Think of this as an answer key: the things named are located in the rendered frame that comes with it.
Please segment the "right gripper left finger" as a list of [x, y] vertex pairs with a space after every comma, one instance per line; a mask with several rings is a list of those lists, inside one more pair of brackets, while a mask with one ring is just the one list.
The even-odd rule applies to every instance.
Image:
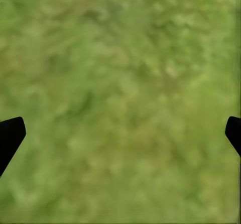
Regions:
[[22, 117], [0, 122], [0, 177], [26, 136]]

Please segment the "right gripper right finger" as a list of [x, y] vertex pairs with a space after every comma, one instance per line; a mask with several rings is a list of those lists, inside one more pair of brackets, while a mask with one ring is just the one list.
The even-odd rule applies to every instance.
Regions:
[[241, 119], [236, 117], [229, 117], [226, 128], [225, 135], [236, 149], [238, 154], [241, 156]]

